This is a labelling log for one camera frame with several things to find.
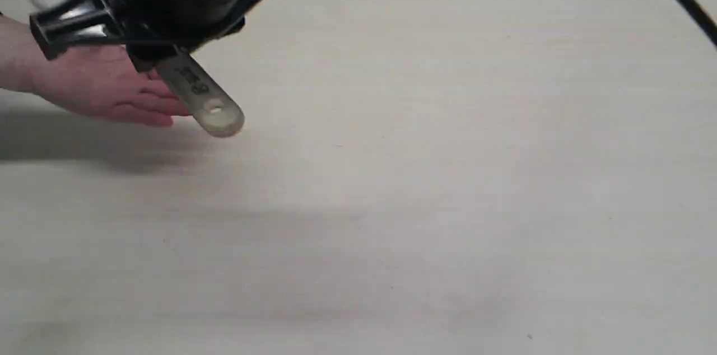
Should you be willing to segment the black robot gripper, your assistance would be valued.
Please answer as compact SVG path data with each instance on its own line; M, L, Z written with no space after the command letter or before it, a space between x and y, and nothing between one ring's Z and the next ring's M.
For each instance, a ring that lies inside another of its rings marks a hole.
M122 45L139 72L239 32L262 0L63 0L29 16L48 60L76 46Z

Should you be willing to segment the open human hand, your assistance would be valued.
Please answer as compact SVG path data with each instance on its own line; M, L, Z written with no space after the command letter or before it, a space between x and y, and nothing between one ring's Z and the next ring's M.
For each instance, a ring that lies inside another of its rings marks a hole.
M26 24L2 16L2 89L91 118L170 127L189 110L155 74L136 72L122 47L77 47L47 60Z

